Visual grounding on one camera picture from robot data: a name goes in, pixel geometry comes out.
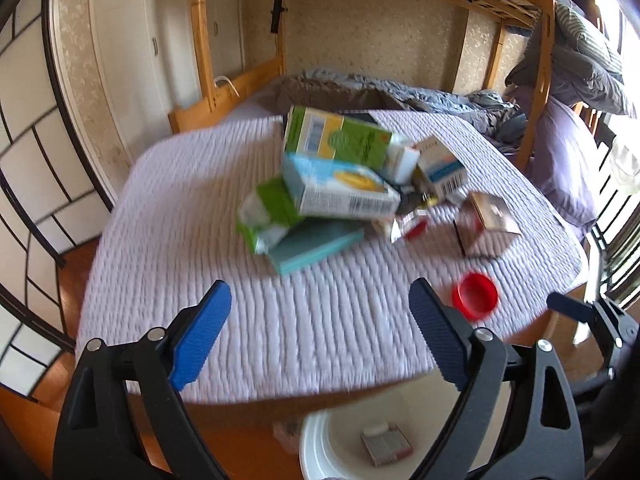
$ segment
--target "red lid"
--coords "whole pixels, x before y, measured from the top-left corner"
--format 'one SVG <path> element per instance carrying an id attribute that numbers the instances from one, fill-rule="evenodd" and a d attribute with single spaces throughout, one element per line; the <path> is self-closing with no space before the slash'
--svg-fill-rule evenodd
<path id="1" fill-rule="evenodd" d="M 457 282 L 451 291 L 453 305 L 469 321 L 487 317 L 498 305 L 498 289 L 494 282 L 478 272 L 471 272 Z"/>

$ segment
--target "white bowl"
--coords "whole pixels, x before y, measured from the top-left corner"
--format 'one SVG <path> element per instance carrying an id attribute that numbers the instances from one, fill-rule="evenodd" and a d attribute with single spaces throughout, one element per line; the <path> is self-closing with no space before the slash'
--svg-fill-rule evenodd
<path id="1" fill-rule="evenodd" d="M 472 469 L 491 457 L 510 396 L 503 383 L 486 437 Z M 307 416 L 300 437 L 300 467 L 305 480 L 405 480 L 435 442 L 459 393 L 439 371 L 352 404 Z M 363 428 L 396 424 L 414 453 L 395 464 L 374 467 L 362 443 Z"/>

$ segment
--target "mattress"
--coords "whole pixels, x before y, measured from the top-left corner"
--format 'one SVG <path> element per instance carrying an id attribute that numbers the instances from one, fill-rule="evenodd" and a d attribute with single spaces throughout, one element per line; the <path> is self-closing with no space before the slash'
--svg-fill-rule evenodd
<path id="1" fill-rule="evenodd" d="M 504 197 L 524 234 L 500 259 L 462 257 L 455 209 L 430 210 L 427 232 L 406 245 L 373 233 L 288 276 L 251 254 L 236 210 L 277 173 L 280 118 L 228 122 L 156 144 L 132 170 L 94 260 L 78 333 L 139 339 L 195 305 L 216 279 L 233 294 L 231 314 L 187 402 L 246 402 L 357 390 L 428 372 L 434 360 L 412 319 L 408 291 L 425 277 L 443 298 L 471 270 L 500 292 L 483 324 L 502 338 L 545 310 L 553 290 L 580 282 L 585 256 L 547 200 L 468 123 L 444 114 L 372 112 L 412 139 L 436 135 L 466 165 L 469 189 Z"/>

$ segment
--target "purple pillow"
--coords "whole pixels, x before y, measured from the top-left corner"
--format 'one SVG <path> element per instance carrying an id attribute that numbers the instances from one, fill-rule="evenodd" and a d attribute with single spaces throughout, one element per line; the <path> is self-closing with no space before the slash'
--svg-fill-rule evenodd
<path id="1" fill-rule="evenodd" d="M 528 115 L 530 87 L 513 93 Z M 598 149 L 587 126 L 571 108 L 549 96 L 536 126 L 534 158 L 527 177 L 582 240 L 598 219 Z"/>

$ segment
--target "metal screw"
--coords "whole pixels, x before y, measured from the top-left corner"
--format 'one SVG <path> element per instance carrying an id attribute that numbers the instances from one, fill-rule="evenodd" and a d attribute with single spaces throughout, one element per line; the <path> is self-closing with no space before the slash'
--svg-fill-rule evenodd
<path id="1" fill-rule="evenodd" d="M 538 341 L 538 348 L 543 352 L 551 352 L 554 349 L 554 346 L 546 339 L 540 339 Z"/>
<path id="2" fill-rule="evenodd" d="M 486 328 L 476 328 L 476 337 L 481 341 L 491 341 L 494 335 Z"/>
<path id="3" fill-rule="evenodd" d="M 100 348 L 102 346 L 102 341 L 99 340 L 97 337 L 94 339 L 91 339 L 91 341 L 89 341 L 86 344 L 86 349 L 89 352 L 95 352 L 98 348 Z"/>
<path id="4" fill-rule="evenodd" d="M 146 334 L 146 337 L 149 339 L 149 341 L 160 341 L 164 337 L 165 333 L 166 332 L 164 331 L 164 328 L 156 326 L 155 328 L 149 330 L 149 332 Z"/>

